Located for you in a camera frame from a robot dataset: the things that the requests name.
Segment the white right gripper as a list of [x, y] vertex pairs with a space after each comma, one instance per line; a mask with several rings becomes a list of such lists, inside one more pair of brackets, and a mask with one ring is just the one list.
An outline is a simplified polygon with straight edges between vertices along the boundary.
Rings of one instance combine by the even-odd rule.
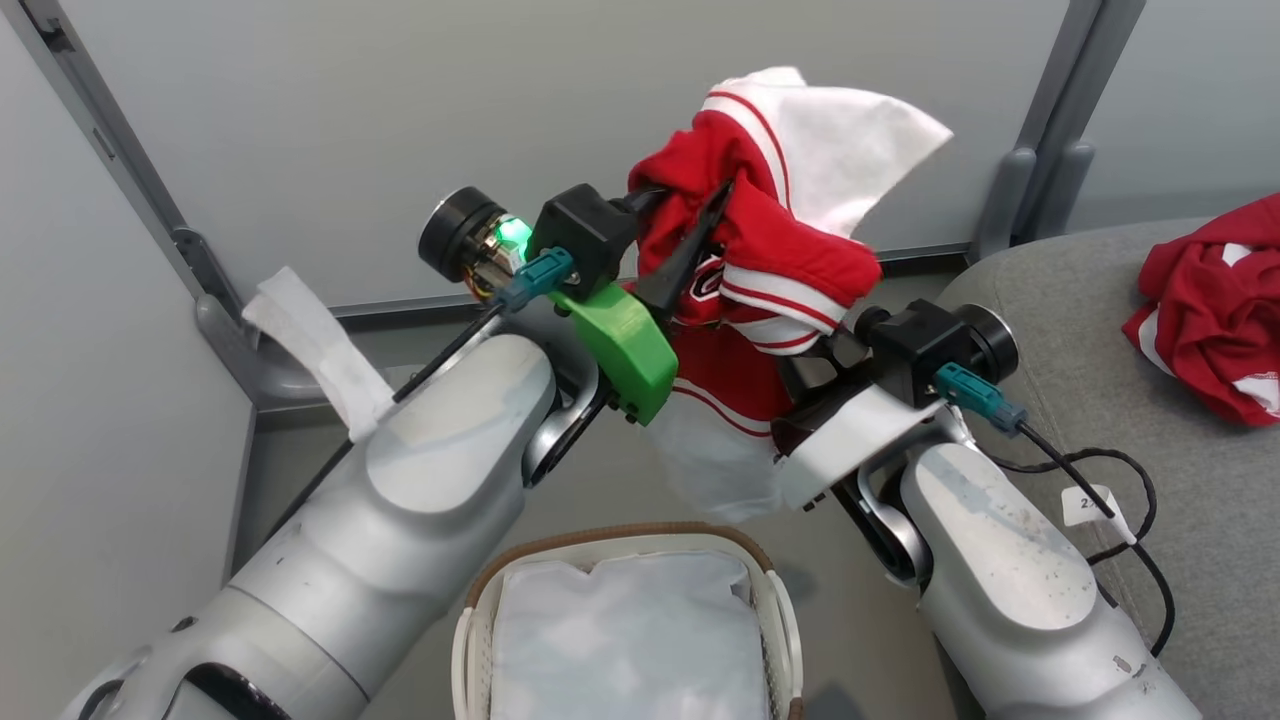
[[[836, 382], [845, 369], [833, 350], [778, 356], [780, 378], [794, 406]], [[852, 475], [858, 483], [855, 503], [863, 512], [879, 512], [883, 503], [874, 497], [867, 475], [945, 409], [941, 398], [914, 407], [876, 384], [845, 400], [831, 397], [813, 407], [794, 409], [776, 420], [781, 502], [799, 510]]]

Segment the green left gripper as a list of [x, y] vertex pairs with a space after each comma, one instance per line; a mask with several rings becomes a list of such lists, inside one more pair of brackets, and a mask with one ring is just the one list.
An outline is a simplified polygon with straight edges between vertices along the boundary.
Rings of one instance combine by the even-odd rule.
[[[676, 352], [654, 318], [673, 318], [699, 265], [705, 246], [724, 217], [735, 179], [727, 179], [701, 205], [695, 222], [653, 272], [641, 275], [634, 296], [617, 283], [585, 301], [553, 291], [550, 301], [570, 314], [580, 341], [617, 393], [620, 410], [641, 425], [660, 413], [675, 387]], [[620, 210], [643, 218], [660, 204], [668, 190], [646, 186], [620, 199]]]

